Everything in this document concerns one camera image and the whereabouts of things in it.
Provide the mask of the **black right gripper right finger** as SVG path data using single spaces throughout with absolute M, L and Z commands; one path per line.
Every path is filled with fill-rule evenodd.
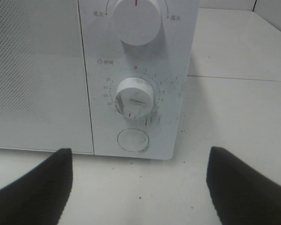
M 281 225 L 281 186 L 222 147 L 212 147 L 207 187 L 223 225 Z

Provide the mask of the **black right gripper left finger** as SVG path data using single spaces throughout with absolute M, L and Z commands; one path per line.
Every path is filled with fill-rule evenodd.
M 0 225 L 56 225 L 73 186 L 71 149 L 60 149 L 0 189 Z

